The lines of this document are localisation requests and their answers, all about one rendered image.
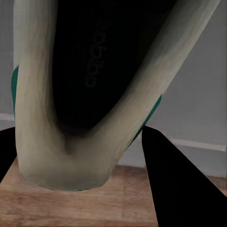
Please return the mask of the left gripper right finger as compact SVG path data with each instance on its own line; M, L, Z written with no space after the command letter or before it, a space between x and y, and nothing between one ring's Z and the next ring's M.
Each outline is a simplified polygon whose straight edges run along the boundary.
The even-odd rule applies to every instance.
M227 197L160 131L142 147L159 227L227 227Z

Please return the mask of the gym shoe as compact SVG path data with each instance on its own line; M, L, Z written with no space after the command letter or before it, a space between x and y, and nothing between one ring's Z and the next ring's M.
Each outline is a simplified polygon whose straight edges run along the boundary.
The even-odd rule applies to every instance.
M20 173L58 191L104 185L221 0L15 0Z

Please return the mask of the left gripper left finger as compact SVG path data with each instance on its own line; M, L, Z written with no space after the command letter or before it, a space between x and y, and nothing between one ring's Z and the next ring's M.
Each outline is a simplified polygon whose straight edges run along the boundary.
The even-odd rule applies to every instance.
M15 127L0 131L0 183L16 156Z

